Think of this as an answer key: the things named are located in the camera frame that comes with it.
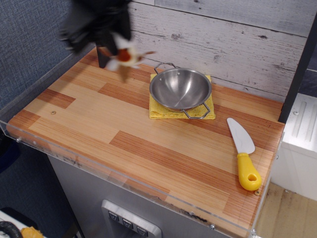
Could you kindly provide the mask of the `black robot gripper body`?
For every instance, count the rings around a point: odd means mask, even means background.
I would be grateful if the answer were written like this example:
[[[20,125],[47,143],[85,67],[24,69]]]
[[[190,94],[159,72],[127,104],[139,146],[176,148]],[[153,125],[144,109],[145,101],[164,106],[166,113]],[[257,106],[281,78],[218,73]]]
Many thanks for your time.
[[[118,33],[131,40],[129,0],[72,0],[58,38],[74,52],[96,43],[103,32]]]

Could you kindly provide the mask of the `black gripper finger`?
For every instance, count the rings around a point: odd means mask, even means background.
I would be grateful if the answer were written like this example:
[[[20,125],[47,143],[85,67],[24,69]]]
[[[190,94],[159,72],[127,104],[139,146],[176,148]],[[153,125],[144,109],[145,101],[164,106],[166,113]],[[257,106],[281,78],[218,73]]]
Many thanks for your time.
[[[118,54],[118,48],[110,32],[97,35],[96,45],[105,56],[116,56]]]

